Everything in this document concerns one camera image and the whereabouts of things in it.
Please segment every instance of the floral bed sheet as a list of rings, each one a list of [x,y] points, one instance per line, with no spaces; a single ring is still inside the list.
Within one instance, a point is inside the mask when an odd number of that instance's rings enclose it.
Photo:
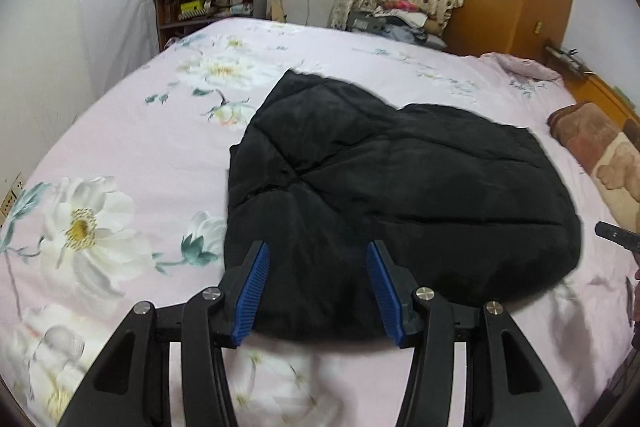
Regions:
[[[397,107],[452,105],[535,134],[574,198],[584,247],[572,274],[513,312],[582,419],[629,351],[634,260],[591,233],[612,217],[548,133],[548,115],[574,103],[561,80],[504,63],[257,20],[215,23],[153,58],[53,147],[0,232],[0,374],[18,402],[36,425],[56,425],[135,302],[184,302],[220,280],[228,149],[294,68]],[[172,347],[175,426],[184,425],[179,355]],[[259,335],[225,353],[239,423],[256,427],[394,425],[411,357],[383,341],[297,346]],[[456,345],[450,425],[462,424],[464,381]]]

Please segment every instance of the black jacket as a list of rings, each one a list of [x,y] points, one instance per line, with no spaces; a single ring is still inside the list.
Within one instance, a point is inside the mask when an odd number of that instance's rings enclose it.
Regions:
[[[439,105],[395,110],[287,71],[231,149],[225,264],[271,248],[254,328],[294,340],[384,335],[365,268],[383,239],[419,285],[482,305],[578,263],[580,221],[526,129]]]

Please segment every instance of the quilted fabric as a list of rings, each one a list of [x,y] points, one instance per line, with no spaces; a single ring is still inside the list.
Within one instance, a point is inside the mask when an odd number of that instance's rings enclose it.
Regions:
[[[384,335],[365,268],[383,239],[419,285],[482,305],[577,265],[580,221],[526,129],[437,105],[400,110],[287,71],[231,149],[225,265],[271,248],[254,329],[292,340]]]

